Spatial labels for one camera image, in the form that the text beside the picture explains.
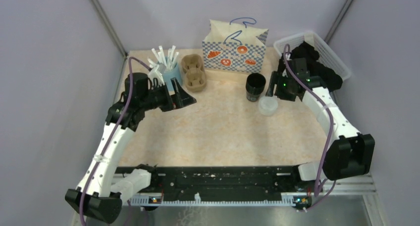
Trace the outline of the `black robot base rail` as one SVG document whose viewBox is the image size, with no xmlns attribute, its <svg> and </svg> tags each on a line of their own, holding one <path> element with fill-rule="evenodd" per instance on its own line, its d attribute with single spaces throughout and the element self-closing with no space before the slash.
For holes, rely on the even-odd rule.
<svg viewBox="0 0 420 226">
<path fill-rule="evenodd" d="M 133 170 L 152 174 L 133 205 L 158 206 L 292 206 L 312 203 L 313 180 L 301 180 L 296 166 L 263 167 L 118 167 L 114 179 Z"/>
</svg>

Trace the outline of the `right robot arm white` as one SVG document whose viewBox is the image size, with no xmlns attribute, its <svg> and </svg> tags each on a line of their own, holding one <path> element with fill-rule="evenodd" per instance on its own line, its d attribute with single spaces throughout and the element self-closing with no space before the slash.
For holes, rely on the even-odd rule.
<svg viewBox="0 0 420 226">
<path fill-rule="evenodd" d="M 311 75 L 305 58 L 280 60 L 270 77 L 267 96 L 300 101 L 315 115 L 327 140 L 319 161 L 297 165 L 290 179 L 296 192 L 304 192 L 312 180 L 339 180 L 369 173 L 375 140 L 362 134 L 333 101 L 327 83 Z"/>
</svg>

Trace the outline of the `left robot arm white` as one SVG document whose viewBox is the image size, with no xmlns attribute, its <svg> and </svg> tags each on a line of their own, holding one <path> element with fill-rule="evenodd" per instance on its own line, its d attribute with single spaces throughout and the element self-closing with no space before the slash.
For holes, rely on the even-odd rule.
<svg viewBox="0 0 420 226">
<path fill-rule="evenodd" d="M 125 79 L 124 91 L 109 109 L 102 139 L 85 175 L 77 186 L 68 189 L 65 201 L 79 214 L 111 224 L 126 203 L 140 190 L 153 193 L 159 180 L 149 170 L 135 169 L 127 177 L 112 183 L 118 163 L 139 123 L 149 110 L 173 111 L 196 103 L 176 78 L 171 79 L 174 94 L 167 85 L 147 74 L 135 72 Z"/>
</svg>

